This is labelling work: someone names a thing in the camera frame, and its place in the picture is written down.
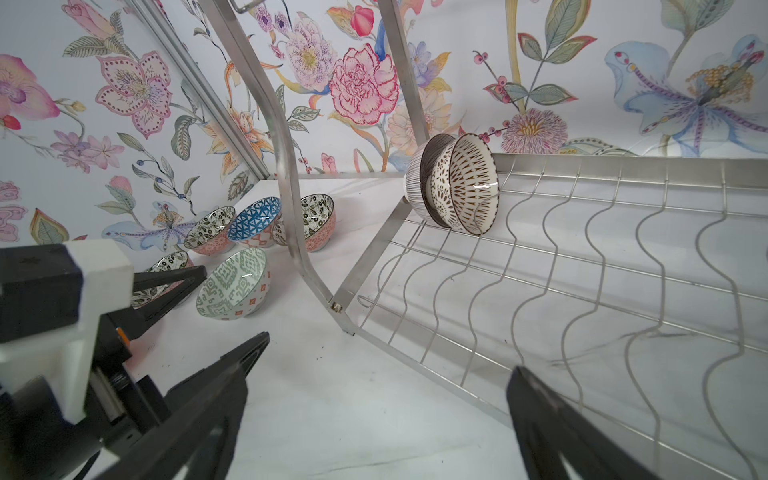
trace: patterned bowl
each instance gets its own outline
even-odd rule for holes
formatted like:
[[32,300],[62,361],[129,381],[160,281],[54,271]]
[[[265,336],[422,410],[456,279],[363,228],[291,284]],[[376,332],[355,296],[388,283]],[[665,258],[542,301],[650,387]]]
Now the patterned bowl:
[[241,250],[205,279],[197,294],[197,312],[221,320],[248,315],[261,306],[271,279],[263,249]]
[[275,241],[272,228],[280,216],[280,198],[267,197],[252,203],[240,212],[227,234],[233,242],[249,247],[270,247]]
[[202,255],[226,252],[235,245],[227,238],[234,219],[234,207],[217,208],[194,224],[184,240],[184,246]]
[[451,156],[449,182],[458,221],[472,235],[491,229],[498,211],[498,173],[488,145],[475,134],[462,135]]
[[449,228],[460,232],[466,230],[462,223],[458,221],[458,215],[453,207],[451,198],[451,156],[453,149],[458,141],[451,141],[437,158],[432,174],[427,179],[425,186],[427,202],[437,211],[437,214],[448,225]]
[[[194,265],[192,264],[192,260],[190,260],[190,256],[187,254],[187,252],[173,252],[172,254],[166,255],[165,257],[159,259],[156,264],[147,268],[145,272],[167,272],[169,270],[180,270],[182,268],[187,268],[188,266]],[[133,295],[131,296],[131,306],[133,308],[144,306],[159,296],[170,292],[172,289],[181,284],[182,282],[179,281],[173,282],[170,285],[153,286],[152,288],[146,290],[133,292]]]
[[411,163],[404,179],[406,198],[413,210],[424,220],[432,220],[440,227],[449,228],[438,215],[437,210],[427,201],[426,187],[438,156],[455,138],[449,134],[437,134],[423,144],[411,157]]
[[[325,194],[307,195],[301,199],[304,217],[304,241],[306,251],[314,252],[323,248],[336,229],[336,210],[333,198]],[[272,230],[275,243],[286,245],[283,217],[277,219]]]

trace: wall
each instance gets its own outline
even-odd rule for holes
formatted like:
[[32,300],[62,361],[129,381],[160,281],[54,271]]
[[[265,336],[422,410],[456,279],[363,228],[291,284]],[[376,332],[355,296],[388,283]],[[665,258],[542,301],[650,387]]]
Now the wall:
[[[222,98],[266,128],[197,3],[164,7]],[[401,12],[431,134],[475,132],[509,153],[768,152],[768,2],[402,0]],[[240,21],[307,173],[405,170],[415,141],[375,0],[267,0]],[[355,82],[357,68],[378,73]]]
[[0,247],[114,238],[145,268],[252,186],[237,163],[222,183],[207,112],[124,3],[2,10]]

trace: wire rack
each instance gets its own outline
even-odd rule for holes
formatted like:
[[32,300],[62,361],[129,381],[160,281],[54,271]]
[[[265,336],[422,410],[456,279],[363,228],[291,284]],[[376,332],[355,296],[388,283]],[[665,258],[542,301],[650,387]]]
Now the wire rack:
[[410,214],[347,311],[504,422],[524,364],[663,477],[765,476],[768,190],[622,163],[513,163],[482,237]]

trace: metal rod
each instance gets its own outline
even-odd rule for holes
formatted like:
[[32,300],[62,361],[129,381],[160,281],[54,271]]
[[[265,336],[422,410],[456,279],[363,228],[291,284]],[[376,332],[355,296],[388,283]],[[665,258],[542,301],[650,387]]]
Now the metal rod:
[[406,100],[408,116],[411,118],[413,136],[417,145],[429,140],[429,126],[424,117],[424,107],[419,97],[419,86],[413,74],[413,66],[408,52],[406,30],[402,26],[402,17],[397,0],[379,0],[379,11],[382,14],[384,31],[389,41],[389,50],[395,62],[402,96]]
[[245,4],[242,7],[238,7],[235,3],[235,0],[230,0],[230,5],[232,5],[232,8],[234,8],[234,11],[240,14],[243,14],[245,12],[248,12],[249,10],[252,10],[259,6],[259,4],[264,3],[266,0],[253,0],[249,4]]
[[[365,297],[365,296],[362,296],[362,295],[360,295],[360,296],[358,296],[358,301],[360,301],[360,304],[361,304],[361,305],[363,305],[363,306],[364,306],[365,308],[367,308],[367,309],[372,309],[373,307],[377,306],[377,307],[379,307],[380,309],[382,309],[382,310],[384,310],[384,311],[386,311],[386,312],[389,312],[389,313],[391,313],[392,315],[398,315],[398,313],[397,313],[395,310],[393,310],[393,309],[390,309],[389,307],[387,307],[387,306],[385,306],[385,305],[382,305],[382,304],[380,304],[380,303],[374,303],[374,302],[373,302],[373,301],[372,301],[370,298],[368,298],[368,297]],[[415,320],[413,320],[413,319],[410,319],[410,318],[408,318],[408,317],[405,317],[405,321],[407,321],[407,322],[411,323],[412,325],[414,325],[414,326],[417,326],[417,327],[419,327],[419,328],[421,328],[421,329],[427,330],[427,331],[429,331],[429,332],[433,332],[433,330],[432,330],[431,328],[429,328],[429,327],[427,327],[427,326],[424,326],[424,325],[422,325],[421,323],[419,323],[419,322],[417,322],[417,321],[415,321]],[[365,337],[366,337],[366,339],[368,339],[368,338],[369,338],[369,336],[372,336],[370,333],[366,332],[365,330],[363,330],[363,333],[365,333]],[[467,346],[465,346],[465,345],[462,345],[461,343],[459,343],[459,342],[456,342],[454,339],[451,339],[451,338],[449,338],[449,337],[447,337],[447,336],[445,336],[445,335],[443,335],[443,334],[441,334],[441,333],[437,333],[437,337],[439,337],[439,338],[440,338],[440,339],[442,339],[442,340],[445,340],[446,342],[449,342],[449,343],[453,344],[454,346],[457,346],[457,347],[459,347],[459,348],[461,348],[461,349],[464,349],[464,350],[466,350],[466,351],[468,351],[468,352],[471,352],[471,350],[470,350],[470,348],[469,348],[469,347],[467,347]],[[470,401],[472,401],[472,400],[474,400],[474,399],[478,399],[478,400],[481,400],[481,401],[482,401],[482,399],[480,399],[479,397],[477,397],[476,395],[474,395],[472,392],[468,391],[467,389],[464,389],[464,388],[460,387],[460,386],[459,386],[459,385],[457,385],[455,382],[453,382],[453,381],[451,381],[451,380],[449,380],[449,379],[445,378],[444,376],[441,376],[441,375],[440,375],[440,374],[438,374],[437,372],[434,372],[433,370],[429,369],[428,367],[426,367],[426,366],[424,366],[424,365],[422,365],[422,364],[420,364],[420,363],[415,363],[415,360],[414,360],[414,359],[412,359],[411,357],[408,357],[408,356],[406,356],[405,354],[401,353],[401,352],[400,352],[399,350],[397,350],[396,348],[394,348],[394,347],[392,347],[392,346],[390,346],[390,345],[388,345],[388,344],[384,343],[382,340],[379,340],[379,339],[376,339],[376,340],[377,340],[377,342],[375,343],[375,344],[376,344],[376,346],[378,346],[379,348],[381,348],[381,349],[382,349],[382,350],[384,350],[385,352],[389,353],[390,355],[393,355],[393,356],[395,356],[396,358],[398,358],[398,359],[401,359],[401,361],[403,361],[405,364],[407,364],[407,365],[411,366],[412,368],[414,368],[414,369],[418,369],[418,368],[417,368],[417,366],[421,366],[421,367],[423,367],[424,369],[427,369],[427,370],[429,371],[429,373],[425,373],[425,376],[427,376],[428,378],[430,378],[430,379],[433,379],[433,380],[434,380],[434,379],[435,379],[435,377],[439,377],[439,378],[440,378],[440,381],[439,381],[438,383],[440,383],[441,385],[443,385],[443,386],[446,386],[446,383],[449,383],[449,384],[450,384],[450,387],[451,387],[451,388],[450,388],[451,390],[453,390],[453,389],[460,389],[461,391],[463,391],[463,392],[466,392],[466,393],[468,393],[469,395],[471,395],[472,397],[474,397],[473,399],[470,399]],[[489,363],[492,363],[493,365],[496,365],[496,366],[498,366],[498,367],[500,367],[500,368],[503,368],[503,369],[505,369],[505,370],[507,370],[507,371],[509,371],[509,372],[511,372],[511,371],[512,371],[512,367],[506,366],[506,365],[504,365],[503,363],[499,363],[499,362],[497,362],[497,361],[493,360],[492,358],[490,358],[490,357],[488,357],[488,356],[485,356],[485,355],[483,355],[483,354],[481,354],[481,353],[476,353],[475,355],[476,355],[477,357],[479,357],[479,358],[481,358],[481,359],[483,359],[483,360],[485,360],[485,361],[487,361],[487,362],[489,362]],[[556,393],[557,393],[559,396],[561,396],[561,397],[563,397],[564,399],[568,400],[569,402],[572,402],[572,403],[574,403],[574,404],[578,404],[578,400],[574,399],[573,397],[570,397],[570,396],[568,396],[568,395],[565,395],[564,393],[562,393],[562,392],[559,392],[558,390],[555,390],[555,392],[556,392]],[[489,414],[490,414],[492,417],[494,417],[495,419],[499,420],[499,422],[502,422],[502,423],[504,423],[505,425],[507,425],[507,426],[510,426],[510,427],[511,427],[511,424],[510,424],[508,421],[506,421],[506,420],[508,420],[508,417],[509,417],[509,414],[508,414],[506,411],[502,411],[502,410],[500,410],[499,408],[497,408],[497,407],[495,407],[495,406],[491,406],[491,408],[493,408],[493,409],[495,410],[495,412],[488,412],[488,409],[487,409],[487,408],[483,408],[483,409],[484,409],[486,412],[488,412],[488,413],[489,413]],[[612,415],[610,415],[610,414],[608,414],[608,413],[606,413],[606,412],[603,412],[603,411],[601,411],[601,410],[599,410],[599,409],[596,409],[596,408],[595,408],[595,407],[593,407],[593,406],[590,406],[590,405],[588,405],[588,404],[585,404],[585,405],[584,405],[584,408],[585,408],[586,410],[588,410],[588,411],[590,411],[590,412],[594,413],[595,415],[599,415],[600,417],[602,417],[602,418],[604,418],[604,419],[608,420],[609,422],[611,422],[611,423],[614,423],[615,425],[619,425],[620,427],[622,427],[622,428],[624,428],[624,429],[626,429],[626,430],[628,430],[628,431],[630,431],[630,432],[633,432],[633,433],[634,433],[634,434],[636,434],[636,435],[639,435],[640,437],[642,437],[642,438],[644,438],[644,439],[646,439],[646,440],[651,440],[651,441],[653,441],[653,440],[654,440],[654,437],[653,437],[653,436],[651,436],[651,435],[648,435],[647,433],[645,433],[645,432],[643,432],[643,431],[641,431],[641,430],[638,430],[638,429],[636,429],[635,427],[633,427],[633,426],[629,425],[628,423],[626,423],[626,422],[622,422],[621,420],[617,419],[616,417],[614,417],[614,416],[612,416]],[[501,419],[499,418],[499,417],[500,417],[500,416],[502,416],[502,415],[506,415],[506,419],[505,419],[505,420],[501,420]],[[697,464],[699,464],[699,465],[703,466],[704,468],[708,468],[709,470],[712,470],[713,472],[716,472],[716,473],[718,473],[718,474],[722,475],[723,477],[725,477],[725,478],[728,478],[729,480],[741,480],[740,478],[738,478],[738,477],[736,477],[736,476],[734,476],[734,475],[731,475],[731,474],[730,474],[730,473],[728,473],[728,472],[725,472],[723,469],[721,469],[721,468],[718,468],[718,467],[716,467],[715,465],[712,465],[712,464],[711,464],[711,463],[709,463],[709,462],[705,462],[704,460],[702,460],[701,458],[698,458],[698,457],[696,457],[695,455],[691,455],[690,453],[687,453],[687,452],[685,452],[685,451],[683,451],[683,450],[677,449],[677,448],[675,448],[674,446],[672,446],[672,445],[670,445],[670,444],[668,444],[668,443],[666,443],[666,442],[662,442],[662,441],[659,441],[659,442],[658,442],[658,445],[659,445],[659,446],[661,446],[661,447],[664,447],[664,448],[665,448],[665,449],[667,449],[667,450],[670,450],[671,452],[677,453],[678,455],[681,455],[681,456],[683,456],[684,458],[687,458],[687,459],[691,460],[692,462],[696,462]]]
[[712,374],[714,371],[722,366],[723,364],[730,362],[731,360],[738,359],[739,357],[744,355],[744,320],[741,314],[741,298],[739,298],[738,287],[736,285],[736,282],[733,281],[732,278],[727,276],[722,270],[718,269],[716,266],[714,266],[709,259],[707,259],[707,256],[704,255],[703,251],[701,250],[701,236],[709,230],[711,227],[714,227],[715,225],[724,222],[728,218],[728,192],[726,189],[725,184],[725,169],[723,167],[723,216],[719,220],[715,220],[712,223],[708,223],[704,226],[701,230],[699,230],[699,233],[696,235],[696,251],[699,253],[699,257],[707,264],[709,268],[711,268],[715,273],[723,277],[728,283],[730,283],[730,287],[733,290],[733,301],[734,306],[736,309],[736,324],[737,324],[737,331],[739,336],[738,346],[739,349],[735,353],[724,356],[723,358],[717,360],[712,365],[707,368],[707,371],[704,373],[704,378],[701,382],[701,390],[704,397],[704,405],[707,407],[707,412],[709,412],[710,417],[712,418],[712,421],[714,422],[715,426],[718,430],[720,430],[720,434],[723,436],[723,438],[728,442],[728,444],[733,448],[733,450],[736,451],[737,454],[741,458],[743,458],[744,462],[746,463],[747,468],[750,470],[750,475],[752,476],[753,480],[757,480],[757,470],[755,469],[755,465],[752,463],[752,460],[744,453],[744,451],[739,447],[736,442],[728,435],[728,432],[726,431],[725,427],[723,427],[723,424],[720,423],[720,420],[717,418],[717,414],[715,413],[714,407],[712,406],[712,400],[710,399],[710,379],[712,378]]
[[[407,218],[404,221],[406,223],[418,223],[418,222],[415,222],[414,220],[408,220]],[[429,223],[427,223],[426,226],[430,227],[430,228],[437,229],[437,230],[445,230],[443,227],[439,227],[437,225],[431,225]],[[458,231],[455,231],[454,233],[456,233],[457,235],[466,235],[467,237],[474,237],[474,235],[472,235],[471,233],[458,232]],[[554,252],[552,250],[544,250],[542,248],[533,247],[532,245],[526,245],[524,243],[519,243],[517,241],[517,237],[515,237],[515,235],[512,232],[510,232],[510,234],[515,238],[515,241],[512,242],[512,243],[510,243],[510,242],[508,242],[506,240],[500,240],[500,239],[496,239],[496,238],[493,238],[493,237],[483,237],[483,240],[488,241],[488,242],[493,242],[493,243],[500,243],[502,245],[509,245],[511,247],[516,246],[517,248],[522,248],[523,250],[530,250],[532,252],[546,253],[547,255],[554,254]],[[592,260],[591,258],[587,258],[587,257],[580,257],[578,255],[570,255],[570,254],[567,254],[567,253],[559,253],[559,255],[560,255],[561,258],[567,258],[569,260],[578,260],[580,262],[591,263],[593,265],[602,265],[602,262],[598,262],[596,260]],[[616,269],[616,270],[622,270],[624,272],[639,273],[640,275],[652,276],[653,278],[661,278],[661,275],[659,275],[658,273],[651,272],[651,271],[648,271],[648,270],[639,270],[639,269],[631,268],[631,267],[628,267],[628,266],[622,266],[622,265],[618,265],[616,263],[608,263],[608,262],[606,262],[605,266],[607,266],[608,268]],[[671,281],[671,282],[684,283],[685,285],[690,285],[690,286],[700,286],[701,288],[706,288],[708,290],[715,290],[717,292],[733,294],[733,292],[731,290],[728,290],[727,288],[723,288],[721,286],[708,285],[706,283],[697,282],[695,280],[687,280],[687,279],[678,278],[678,277],[675,277],[675,276],[667,276],[666,279]],[[753,293],[745,293],[745,292],[742,292],[742,291],[739,291],[738,294],[739,294],[739,296],[742,296],[742,297],[745,297],[745,298],[751,298],[751,299],[754,299],[754,300],[762,300],[763,302],[768,302],[768,296],[761,296],[761,295],[756,295],[756,294],[753,294]]]
[[[549,233],[547,232],[547,217],[549,217],[549,214],[552,213],[552,211],[555,208],[561,207],[562,205],[567,204],[569,201],[571,201],[571,198],[573,197],[574,190],[576,190],[576,183],[578,182],[578,174],[576,175],[576,178],[574,178],[574,183],[571,186],[571,194],[568,195],[565,200],[560,202],[559,204],[554,205],[552,208],[547,210],[547,213],[544,214],[544,218],[541,219],[541,229],[544,231],[544,235],[547,237],[547,240],[554,245],[554,256],[552,257],[552,265],[549,268],[549,276],[547,276],[547,283],[544,286],[544,291],[539,293],[538,295],[534,295],[531,298],[525,300],[520,305],[518,305],[518,308],[515,309],[515,313],[512,314],[512,320],[509,324],[509,330],[512,334],[512,343],[515,345],[515,348],[517,349],[517,341],[515,340],[515,319],[517,319],[518,314],[520,313],[520,310],[528,305],[530,302],[536,299],[542,298],[544,295],[549,292],[549,286],[552,283],[552,275],[554,274],[554,266],[555,263],[558,261],[558,251],[560,250],[560,247],[555,243],[555,241],[552,239],[552,237],[549,236]],[[520,355],[521,362],[523,365],[525,365],[525,358],[523,357],[522,353],[518,350],[518,355]]]
[[188,93],[197,96],[197,100],[214,118],[214,122],[221,126],[223,135],[228,140],[227,143],[231,144],[234,149],[232,154],[242,158],[248,170],[253,172],[256,178],[261,180],[270,178],[272,176],[270,170],[253,152],[250,142],[245,138],[227,108],[221,103],[218,94],[208,83],[200,67],[197,66],[173,27],[165,19],[156,2],[154,0],[127,0],[127,4],[133,8],[139,19],[149,27],[154,37],[168,52],[171,60],[181,70],[184,80],[190,83],[193,91]]
[[664,264],[660,262],[656,257],[654,257],[648,249],[643,244],[643,241],[640,239],[640,228],[642,228],[643,224],[645,224],[646,221],[648,221],[650,218],[656,217],[659,214],[662,214],[664,212],[664,208],[667,206],[667,192],[668,192],[669,186],[664,185],[664,199],[661,203],[661,208],[655,212],[652,212],[647,217],[644,217],[643,220],[640,220],[640,223],[637,224],[637,227],[634,229],[634,237],[637,241],[637,245],[640,246],[640,249],[643,250],[643,252],[648,255],[648,257],[656,262],[656,264],[659,266],[659,269],[661,271],[661,293],[660,293],[660,307],[659,307],[659,323],[652,326],[651,328],[647,328],[645,330],[641,330],[640,332],[635,333],[628,341],[627,345],[624,347],[624,365],[627,367],[627,373],[629,374],[629,378],[634,384],[634,388],[637,390],[637,392],[640,394],[640,397],[642,397],[645,404],[648,406],[648,409],[650,410],[651,415],[654,416],[654,471],[657,475],[659,475],[659,469],[660,469],[660,452],[659,452],[659,444],[661,441],[661,416],[659,415],[659,412],[656,411],[653,404],[650,403],[650,399],[645,394],[645,391],[640,387],[640,382],[637,381],[637,378],[634,376],[634,372],[632,371],[632,365],[630,361],[630,348],[632,347],[632,343],[640,336],[647,335],[648,333],[656,332],[658,331],[663,325],[664,325],[664,315],[666,313],[667,308],[667,269],[664,267]]
[[[434,257],[435,256],[435,254],[432,253],[432,252],[427,252],[425,250],[420,250],[420,249],[415,248],[415,247],[407,247],[406,245],[403,245],[403,244],[395,242],[395,241],[392,241],[392,245],[396,245],[398,247],[406,247],[409,250],[411,250],[413,252],[421,253],[422,255],[427,255],[427,256],[430,256],[430,257]],[[445,260],[447,262],[456,263],[458,265],[464,265],[464,262],[452,259],[450,257],[440,256],[439,258],[441,260]],[[496,272],[494,270],[489,270],[489,269],[483,268],[481,266],[470,265],[469,268],[472,268],[472,269],[477,270],[479,272],[490,273],[491,275],[501,275],[499,272]],[[516,276],[512,276],[512,275],[504,275],[504,278],[509,279],[509,280],[514,280],[515,282],[522,283],[524,285],[535,286],[535,287],[541,288],[541,289],[545,288],[545,285],[542,285],[541,283],[531,282],[530,280],[525,280],[525,279],[522,279],[522,278],[519,278],[519,277],[516,277]],[[593,299],[587,298],[586,296],[577,295],[576,293],[569,293],[569,292],[566,292],[564,290],[558,290],[558,289],[552,288],[551,286],[549,287],[549,291],[552,292],[552,293],[558,293],[560,295],[567,296],[567,297],[572,298],[572,299],[583,300],[583,301],[588,302],[588,303],[593,303],[594,302]],[[641,319],[645,319],[645,320],[650,320],[652,322],[657,322],[658,321],[658,317],[656,317],[656,316],[646,315],[645,313],[637,312],[635,310],[630,310],[628,308],[624,308],[622,306],[614,305],[612,303],[605,303],[602,300],[599,302],[599,305],[600,306],[604,306],[605,308],[608,308],[608,309],[611,309],[611,310],[615,310],[617,312],[626,313],[627,315],[636,316],[637,318],[641,318]],[[669,320],[664,320],[664,325],[671,326],[673,328],[683,330],[685,332],[690,333],[691,335],[701,335],[701,336],[705,336],[707,338],[719,340],[721,342],[731,343],[733,345],[738,345],[737,341],[731,340],[731,339],[726,338],[724,336],[714,335],[712,333],[705,332],[703,330],[694,329],[694,328],[691,328],[689,326],[680,325],[679,323],[670,322]],[[752,350],[754,352],[763,353],[763,354],[768,355],[768,349],[760,348],[758,346],[750,345],[748,343],[744,345],[744,348]]]
[[232,8],[227,4],[227,0],[200,0],[200,3],[224,49],[232,58],[243,83],[261,107],[266,125],[270,129],[275,150],[277,183],[280,189],[280,199],[283,203],[286,243],[293,264],[310,290],[326,307],[339,326],[345,332],[354,334],[357,331],[356,325],[352,323],[346,313],[331,302],[333,295],[315,271],[306,251],[293,141],[288,122],[283,115],[283,109],[272,90],[270,79],[261,67],[259,58],[251,48],[248,37],[237,21],[237,16],[235,16]]

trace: ceramic bowl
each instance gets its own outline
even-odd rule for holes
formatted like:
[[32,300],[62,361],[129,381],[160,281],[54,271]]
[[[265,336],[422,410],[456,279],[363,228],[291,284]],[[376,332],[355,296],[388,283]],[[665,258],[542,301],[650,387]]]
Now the ceramic bowl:
[[[304,241],[306,250],[314,252],[323,248],[336,229],[336,210],[333,198],[325,194],[307,195],[301,199],[304,219]],[[277,219],[272,230],[275,243],[286,245],[283,217]]]
[[453,148],[449,171],[458,221],[472,235],[484,234],[498,211],[498,173],[491,149],[478,135],[462,135]]
[[280,207],[277,197],[257,200],[235,217],[227,236],[249,247],[271,247],[275,243],[272,229],[280,216]]
[[241,250],[203,282],[197,294],[197,312],[221,320],[248,315],[263,303],[271,278],[263,249]]
[[435,208],[437,214],[448,227],[465,232],[464,226],[458,221],[451,197],[451,156],[457,142],[457,140],[451,141],[440,152],[432,169],[432,174],[427,179],[425,191],[427,202]]
[[194,224],[184,240],[184,246],[202,255],[226,252],[234,247],[227,237],[234,219],[234,207],[217,208]]
[[[190,256],[187,255],[187,252],[173,252],[172,254],[166,255],[165,257],[159,259],[156,264],[147,268],[145,272],[167,272],[169,270],[187,268],[188,266],[194,265],[192,264],[192,260],[190,260]],[[169,285],[153,286],[152,288],[146,290],[133,292],[133,295],[131,296],[131,306],[133,308],[144,306],[159,296],[170,292],[172,289],[181,284],[182,282],[179,281],[173,282]]]

